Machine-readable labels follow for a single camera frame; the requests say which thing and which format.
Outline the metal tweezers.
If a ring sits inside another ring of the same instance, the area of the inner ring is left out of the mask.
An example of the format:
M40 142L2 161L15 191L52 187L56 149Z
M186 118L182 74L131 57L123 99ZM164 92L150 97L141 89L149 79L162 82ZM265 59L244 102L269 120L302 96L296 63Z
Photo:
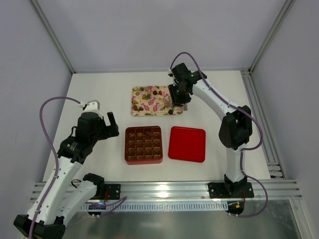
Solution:
M176 111L187 111L188 110L187 105L175 106L170 97L164 98L163 103L164 103L164 107L167 109L176 110Z

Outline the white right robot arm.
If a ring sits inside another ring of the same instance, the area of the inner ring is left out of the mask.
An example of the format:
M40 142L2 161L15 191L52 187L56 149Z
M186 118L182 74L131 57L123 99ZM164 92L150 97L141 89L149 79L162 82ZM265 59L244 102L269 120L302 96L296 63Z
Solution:
M244 152L252 135L251 110L248 106L232 105L199 71L182 73L170 70L173 83L168 86L174 106L185 106L196 96L219 117L219 140L226 147L227 169L224 174L224 193L228 197L240 195L247 185L244 175Z

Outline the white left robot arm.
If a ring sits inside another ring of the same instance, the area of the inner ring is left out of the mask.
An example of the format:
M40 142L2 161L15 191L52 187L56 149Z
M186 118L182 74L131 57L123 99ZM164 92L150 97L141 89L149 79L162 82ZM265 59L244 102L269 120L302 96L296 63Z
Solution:
M17 215L13 224L29 239L60 239L78 210L90 199L103 197L103 177L88 173L69 195L65 193L75 174L100 140L119 135L112 112L107 113L110 125L95 112L82 113L77 126L60 145L56 165L42 192L24 215Z

